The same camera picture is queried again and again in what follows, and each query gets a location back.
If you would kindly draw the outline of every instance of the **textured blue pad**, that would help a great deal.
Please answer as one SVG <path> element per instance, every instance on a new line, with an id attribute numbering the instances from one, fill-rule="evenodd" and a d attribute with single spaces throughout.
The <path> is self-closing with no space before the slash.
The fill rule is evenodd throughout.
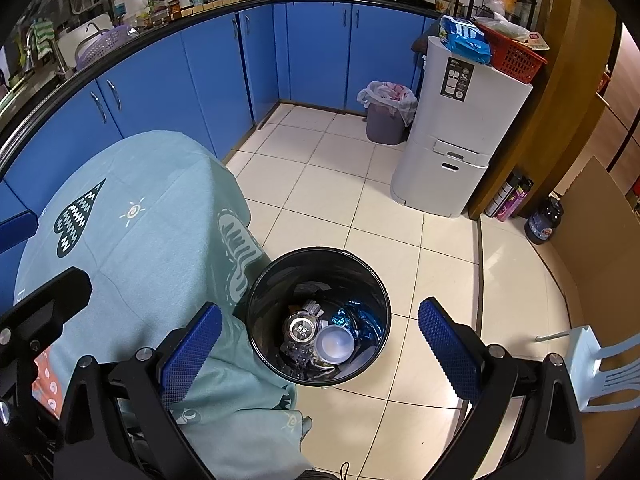
<path id="1" fill-rule="evenodd" d="M 184 399 L 221 332 L 222 312 L 212 304 L 160 372 L 164 407 Z"/>
<path id="2" fill-rule="evenodd" d="M 481 393 L 480 370 L 445 316 L 426 299 L 418 309 L 418 326 L 456 395 L 475 404 Z"/>

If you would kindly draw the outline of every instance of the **white plastic bag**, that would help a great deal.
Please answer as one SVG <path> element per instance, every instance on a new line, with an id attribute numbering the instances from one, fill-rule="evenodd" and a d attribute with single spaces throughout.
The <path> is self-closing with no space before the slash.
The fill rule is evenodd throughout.
<path id="1" fill-rule="evenodd" d="M 408 126 L 414 120 L 415 110 L 418 107 L 418 99 L 409 88 L 382 81 L 369 83 L 366 88 L 358 92 L 357 99 L 365 108 L 369 108 L 370 103 L 375 103 L 398 110 L 404 126 Z"/>

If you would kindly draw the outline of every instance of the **cabinet handle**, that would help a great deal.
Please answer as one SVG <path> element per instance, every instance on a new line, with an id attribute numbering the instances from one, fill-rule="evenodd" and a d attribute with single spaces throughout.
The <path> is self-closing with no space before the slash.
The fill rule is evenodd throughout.
<path id="1" fill-rule="evenodd" d="M 111 89 L 111 93 L 113 93 L 113 98 L 116 99 L 116 104 L 118 105 L 118 111 L 122 111 L 122 103 L 120 102 L 120 96 L 118 95 L 118 91 L 116 90 L 115 85 L 107 79 L 107 85 Z"/>
<path id="2" fill-rule="evenodd" d="M 102 122 L 104 124 L 106 124 L 107 123 L 107 115 L 104 113 L 104 108 L 102 108 L 102 103 L 100 102 L 100 99 L 98 99 L 96 94 L 94 94 L 93 92 L 90 92 L 90 94 L 91 94 L 91 97 L 94 98 L 95 105 L 98 107 L 98 110 L 100 110 L 100 113 L 102 115 Z"/>

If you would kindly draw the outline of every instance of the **blue plastic chair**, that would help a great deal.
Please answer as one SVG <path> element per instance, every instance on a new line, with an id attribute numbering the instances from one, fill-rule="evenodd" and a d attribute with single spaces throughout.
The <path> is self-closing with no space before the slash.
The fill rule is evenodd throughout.
<path id="1" fill-rule="evenodd" d="M 581 412 L 618 412 L 640 406 L 640 358 L 620 368 L 606 372 L 600 371 L 600 362 L 603 359 L 621 354 L 640 344 L 640 334 L 631 336 L 622 343 L 603 348 L 591 327 L 585 325 L 557 334 L 537 336 L 536 341 L 549 341 L 564 336 L 569 336 L 569 348 L 564 356 L 564 362 L 569 370 L 569 377 L 571 377 L 571 384 Z M 601 406 L 588 405 L 591 399 L 622 390 L 637 390 L 638 396 L 627 402 Z"/>

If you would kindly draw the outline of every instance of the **cardboard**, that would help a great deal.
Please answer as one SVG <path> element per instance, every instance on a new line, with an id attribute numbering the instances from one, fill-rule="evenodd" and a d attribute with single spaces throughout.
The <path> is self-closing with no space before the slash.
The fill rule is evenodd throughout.
<path id="1" fill-rule="evenodd" d="M 551 240 L 534 246 L 567 303 L 572 327 L 588 324 L 601 346 L 640 333 L 636 283 L 640 276 L 640 223 L 618 186 L 592 158 L 561 199 L 564 215 Z M 601 369 L 629 364 L 634 348 L 606 359 Z M 624 402 L 635 393 L 618 392 L 592 404 Z M 582 414 L 586 479 L 593 480 L 616 455 L 640 416 L 624 412 Z"/>

